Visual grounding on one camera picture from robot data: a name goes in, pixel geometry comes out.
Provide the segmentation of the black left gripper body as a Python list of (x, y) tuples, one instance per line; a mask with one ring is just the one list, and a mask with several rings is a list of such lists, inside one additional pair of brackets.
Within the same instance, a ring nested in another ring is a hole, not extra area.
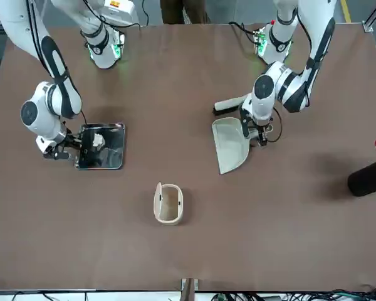
[(260, 123), (253, 122), (252, 136), (267, 136), (270, 132), (273, 131), (273, 125), (271, 122), (262, 121)]

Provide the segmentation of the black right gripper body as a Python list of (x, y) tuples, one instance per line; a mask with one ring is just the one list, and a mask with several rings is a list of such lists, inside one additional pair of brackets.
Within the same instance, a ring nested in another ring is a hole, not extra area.
[(81, 149), (81, 135), (80, 134), (73, 134), (70, 130), (66, 131), (65, 138), (60, 143), (62, 148), (73, 148), (76, 150)]

